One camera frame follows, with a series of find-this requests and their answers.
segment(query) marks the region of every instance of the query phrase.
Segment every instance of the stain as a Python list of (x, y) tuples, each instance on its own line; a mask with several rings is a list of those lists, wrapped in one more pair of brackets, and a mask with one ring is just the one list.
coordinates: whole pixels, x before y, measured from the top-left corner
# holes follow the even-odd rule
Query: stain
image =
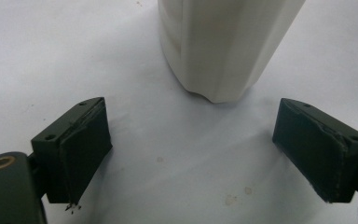
[(246, 188), (245, 188), (245, 194), (251, 195), (251, 194), (252, 194), (252, 189), (249, 188), (249, 187), (246, 187)]
[(232, 204), (234, 204), (237, 201), (237, 196), (232, 196), (231, 194), (228, 194), (228, 196), (226, 197), (225, 200), (225, 204), (227, 206), (230, 206)]

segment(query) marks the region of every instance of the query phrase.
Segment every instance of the white container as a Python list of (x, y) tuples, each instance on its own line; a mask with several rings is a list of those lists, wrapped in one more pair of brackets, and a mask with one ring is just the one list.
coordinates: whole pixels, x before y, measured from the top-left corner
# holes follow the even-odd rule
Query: white container
[(160, 41), (188, 91), (213, 103), (255, 84), (305, 0), (158, 0)]

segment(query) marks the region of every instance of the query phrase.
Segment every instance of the white surface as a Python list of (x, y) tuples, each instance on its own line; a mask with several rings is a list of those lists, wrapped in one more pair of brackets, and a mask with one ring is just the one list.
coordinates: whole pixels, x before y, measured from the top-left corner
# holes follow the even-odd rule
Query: white surface
[(160, 42), (183, 87), (214, 103), (254, 85), (305, 0), (158, 0)]
[(44, 199), (50, 224), (358, 223), (358, 194), (325, 204), (271, 142), (282, 97), (358, 130), (358, 1), (306, 2), (236, 104), (182, 88), (158, 24), (156, 0), (0, 1), (0, 153), (31, 153), (72, 105), (107, 102), (115, 153), (74, 215)]

